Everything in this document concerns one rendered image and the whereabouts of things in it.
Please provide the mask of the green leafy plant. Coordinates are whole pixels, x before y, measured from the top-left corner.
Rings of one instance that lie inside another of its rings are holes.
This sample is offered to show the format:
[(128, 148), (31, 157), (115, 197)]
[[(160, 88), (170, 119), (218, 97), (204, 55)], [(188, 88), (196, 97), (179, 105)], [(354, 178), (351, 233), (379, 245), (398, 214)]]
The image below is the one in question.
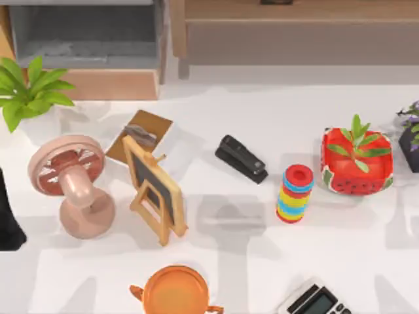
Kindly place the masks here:
[(43, 69), (43, 57), (29, 63), (24, 77), (22, 68), (12, 59), (0, 58), (0, 110), (10, 133), (21, 121), (44, 115), (55, 105), (75, 104), (63, 91), (75, 86), (62, 76), (67, 69)]

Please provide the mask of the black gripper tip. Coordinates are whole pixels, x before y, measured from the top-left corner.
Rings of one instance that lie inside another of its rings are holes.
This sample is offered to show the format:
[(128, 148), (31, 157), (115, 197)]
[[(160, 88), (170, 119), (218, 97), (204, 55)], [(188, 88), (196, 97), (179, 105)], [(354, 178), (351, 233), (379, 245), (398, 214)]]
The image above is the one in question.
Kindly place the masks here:
[(27, 236), (13, 215), (0, 168), (0, 251), (17, 251), (26, 241)]

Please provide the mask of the wooden open shelf cupboard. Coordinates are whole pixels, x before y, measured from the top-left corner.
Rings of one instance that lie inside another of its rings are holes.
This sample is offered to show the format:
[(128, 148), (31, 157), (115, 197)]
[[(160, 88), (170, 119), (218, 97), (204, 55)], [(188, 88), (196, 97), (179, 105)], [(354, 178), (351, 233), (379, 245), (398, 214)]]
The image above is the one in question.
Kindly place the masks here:
[(419, 67), (419, 0), (168, 0), (179, 70)]

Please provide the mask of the pulled-out wooden drawer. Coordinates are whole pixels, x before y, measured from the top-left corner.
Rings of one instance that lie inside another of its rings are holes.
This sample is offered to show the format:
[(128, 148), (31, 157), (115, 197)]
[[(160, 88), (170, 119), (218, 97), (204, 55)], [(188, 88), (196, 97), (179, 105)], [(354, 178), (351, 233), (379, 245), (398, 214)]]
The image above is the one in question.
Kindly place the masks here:
[(74, 100), (156, 100), (165, 0), (0, 0), (0, 56), (65, 68)]

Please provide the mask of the stack of coloured rings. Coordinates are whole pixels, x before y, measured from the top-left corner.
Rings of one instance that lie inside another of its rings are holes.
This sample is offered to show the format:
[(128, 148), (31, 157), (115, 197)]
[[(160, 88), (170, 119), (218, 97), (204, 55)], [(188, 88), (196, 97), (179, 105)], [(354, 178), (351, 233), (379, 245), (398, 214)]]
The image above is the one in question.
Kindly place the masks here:
[(300, 221), (307, 208), (314, 186), (313, 171), (302, 164), (293, 164), (283, 173), (282, 186), (278, 194), (277, 216), (293, 224)]

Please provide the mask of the orange trophy cup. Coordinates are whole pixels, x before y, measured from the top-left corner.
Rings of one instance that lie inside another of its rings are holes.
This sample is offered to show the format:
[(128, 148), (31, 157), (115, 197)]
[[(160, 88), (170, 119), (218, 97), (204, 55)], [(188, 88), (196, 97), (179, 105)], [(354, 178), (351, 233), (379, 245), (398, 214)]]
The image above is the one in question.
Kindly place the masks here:
[(141, 288), (131, 285), (132, 295), (145, 314), (224, 314), (224, 308), (210, 305), (205, 279), (188, 266), (166, 266), (154, 273)]

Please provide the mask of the black pot purple flowers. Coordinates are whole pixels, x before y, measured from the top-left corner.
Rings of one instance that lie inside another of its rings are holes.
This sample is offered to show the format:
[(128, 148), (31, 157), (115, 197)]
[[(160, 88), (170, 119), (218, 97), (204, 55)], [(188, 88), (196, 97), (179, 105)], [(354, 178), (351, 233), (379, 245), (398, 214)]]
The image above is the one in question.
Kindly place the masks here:
[(413, 173), (419, 173), (419, 100), (412, 103), (407, 110), (401, 109), (396, 113), (402, 118), (404, 128), (399, 138), (399, 146)]

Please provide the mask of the red watermelon plant pot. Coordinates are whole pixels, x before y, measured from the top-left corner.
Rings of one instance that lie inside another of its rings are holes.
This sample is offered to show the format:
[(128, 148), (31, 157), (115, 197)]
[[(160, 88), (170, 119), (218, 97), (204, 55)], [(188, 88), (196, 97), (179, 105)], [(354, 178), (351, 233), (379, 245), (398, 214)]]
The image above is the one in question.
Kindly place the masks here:
[(375, 194), (393, 184), (393, 154), (388, 137), (371, 131), (358, 114), (351, 128), (326, 128), (321, 142), (321, 176), (339, 194)]

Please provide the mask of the grey calculator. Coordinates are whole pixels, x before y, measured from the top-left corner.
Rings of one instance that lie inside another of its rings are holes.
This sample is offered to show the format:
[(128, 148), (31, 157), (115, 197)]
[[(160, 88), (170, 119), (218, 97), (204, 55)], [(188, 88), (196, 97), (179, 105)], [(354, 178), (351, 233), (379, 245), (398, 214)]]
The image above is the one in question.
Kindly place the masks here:
[(320, 278), (311, 277), (294, 288), (274, 314), (359, 314)]

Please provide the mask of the black stapler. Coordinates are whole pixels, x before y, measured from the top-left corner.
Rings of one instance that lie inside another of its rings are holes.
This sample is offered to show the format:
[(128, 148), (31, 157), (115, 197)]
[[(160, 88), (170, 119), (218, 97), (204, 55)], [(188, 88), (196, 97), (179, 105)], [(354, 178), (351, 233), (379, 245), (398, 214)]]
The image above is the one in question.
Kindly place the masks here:
[(222, 138), (215, 155), (254, 183), (260, 184), (268, 176), (265, 163), (231, 135)]

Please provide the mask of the wooden framed blackboard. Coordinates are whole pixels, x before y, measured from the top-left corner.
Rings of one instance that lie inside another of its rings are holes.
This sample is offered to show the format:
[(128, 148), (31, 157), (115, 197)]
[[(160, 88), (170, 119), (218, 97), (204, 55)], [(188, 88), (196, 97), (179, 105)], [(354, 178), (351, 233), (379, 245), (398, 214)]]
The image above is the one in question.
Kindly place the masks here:
[(188, 229), (182, 191), (158, 164), (165, 159), (164, 154), (155, 158), (129, 135), (123, 137), (122, 144), (137, 191), (130, 209), (142, 217), (158, 236), (160, 244), (165, 246), (170, 231), (181, 237)]

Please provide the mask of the pink desk fan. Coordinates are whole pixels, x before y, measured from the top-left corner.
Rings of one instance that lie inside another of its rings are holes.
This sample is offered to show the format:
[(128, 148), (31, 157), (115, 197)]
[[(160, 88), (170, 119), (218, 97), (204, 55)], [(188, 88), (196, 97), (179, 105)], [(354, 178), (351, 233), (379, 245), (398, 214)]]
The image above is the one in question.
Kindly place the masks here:
[(32, 186), (47, 196), (63, 196), (60, 221), (78, 239), (91, 239), (110, 229), (115, 203), (94, 181), (105, 167), (101, 145), (89, 136), (64, 135), (42, 145), (31, 157)]

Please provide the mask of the brown clipboard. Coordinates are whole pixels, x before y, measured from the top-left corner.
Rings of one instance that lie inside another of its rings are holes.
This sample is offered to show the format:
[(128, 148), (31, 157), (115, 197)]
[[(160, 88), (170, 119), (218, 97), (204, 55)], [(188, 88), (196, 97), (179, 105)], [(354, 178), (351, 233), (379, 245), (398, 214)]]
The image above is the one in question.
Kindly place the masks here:
[[(139, 145), (145, 151), (152, 153), (157, 151), (157, 146), (163, 142), (164, 136), (169, 133), (172, 125), (173, 122), (171, 120), (144, 110), (139, 110), (127, 123), (127, 126), (134, 126), (134, 128), (143, 129), (139, 136)], [(131, 135), (135, 138), (134, 132), (126, 133), (123, 128), (120, 134), (112, 142), (111, 146), (107, 149), (105, 155), (108, 158), (127, 164), (122, 144), (122, 138), (126, 135)]]

